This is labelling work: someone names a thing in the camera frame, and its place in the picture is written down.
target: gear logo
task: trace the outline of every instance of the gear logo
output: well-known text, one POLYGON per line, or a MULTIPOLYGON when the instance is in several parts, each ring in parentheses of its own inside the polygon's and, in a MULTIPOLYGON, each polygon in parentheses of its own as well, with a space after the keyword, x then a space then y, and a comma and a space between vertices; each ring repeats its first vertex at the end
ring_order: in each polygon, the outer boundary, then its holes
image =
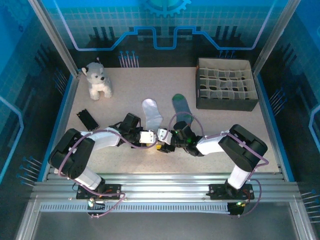
POLYGON ((149 10, 150 14, 157 17, 167 16, 173 17, 174 14, 180 14, 181 10, 186 10, 186 5, 191 4, 191 0, 144 0, 145 10, 149 10))

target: gray sock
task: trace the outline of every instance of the gray sock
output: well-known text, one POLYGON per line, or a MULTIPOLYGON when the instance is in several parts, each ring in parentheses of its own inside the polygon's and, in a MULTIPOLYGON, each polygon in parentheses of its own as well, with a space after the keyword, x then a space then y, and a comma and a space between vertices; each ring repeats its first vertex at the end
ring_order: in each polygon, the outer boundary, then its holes
MULTIPOLYGON (((191 113, 189 106, 188 106, 187 99, 182 94, 178 93, 178 94, 174 95, 172 98, 172 104, 173 104, 175 113, 179 113, 179 112, 191 113)), ((177 122, 185 121, 189 125, 191 125, 193 120, 194 120, 194 118, 188 114, 179 114, 178 116, 176 116, 177 122)))
POLYGON ((145 128, 158 132, 163 117, 158 111, 158 106, 155 100, 147 98, 142 102, 142 108, 145 114, 145 128))

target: black cardboard box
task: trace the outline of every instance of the black cardboard box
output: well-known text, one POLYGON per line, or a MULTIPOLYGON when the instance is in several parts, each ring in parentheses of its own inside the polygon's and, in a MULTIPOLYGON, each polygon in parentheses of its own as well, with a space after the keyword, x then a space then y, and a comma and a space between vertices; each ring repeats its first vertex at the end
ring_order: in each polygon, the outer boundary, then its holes
POLYGON ((251 112, 258 94, 250 62, 239 59, 198 59, 196 108, 251 112))

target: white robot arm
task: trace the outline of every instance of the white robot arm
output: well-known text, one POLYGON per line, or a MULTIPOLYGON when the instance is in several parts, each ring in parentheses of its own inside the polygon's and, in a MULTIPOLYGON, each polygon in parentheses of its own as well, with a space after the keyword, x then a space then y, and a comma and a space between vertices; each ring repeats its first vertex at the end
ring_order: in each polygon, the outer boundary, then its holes
MULTIPOLYGON (((105 180, 87 167, 91 152, 105 147, 119 146, 124 143, 123 139, 135 146, 155 144, 156 134, 137 127, 139 122, 140 118, 129 113, 123 122, 105 129, 117 134, 98 132, 85 138, 68 158, 61 172, 89 189, 103 193, 105 180)), ((260 160, 229 136, 218 135, 211 138, 196 136, 185 122, 177 122, 173 128, 174 130, 168 133, 166 129, 158 130, 158 140, 164 143, 158 150, 169 153, 175 148, 184 148, 187 153, 197 157, 225 152, 235 163, 225 183, 231 192, 241 189, 260 160)), ((88 133, 69 129, 52 151, 49 163, 58 169, 75 142, 88 133)), ((228 133, 236 136, 260 156, 263 156, 268 149, 263 141, 240 125, 234 125, 228 133)))

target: glass panel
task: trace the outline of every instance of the glass panel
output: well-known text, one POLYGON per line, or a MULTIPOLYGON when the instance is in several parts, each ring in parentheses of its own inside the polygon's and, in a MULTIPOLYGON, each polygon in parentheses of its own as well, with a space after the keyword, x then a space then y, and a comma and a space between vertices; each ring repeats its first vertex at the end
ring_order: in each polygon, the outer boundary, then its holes
POLYGON ((97 56, 106 67, 193 67, 198 57, 253 65, 287 0, 43 3, 79 68, 97 56))
POLYGON ((14 239, 70 74, 28 1, 0 1, 0 29, 0 236, 14 239))
POLYGON ((319 113, 312 117, 320 102, 319 11, 319 1, 301 1, 260 73, 302 193, 320 190, 319 113))

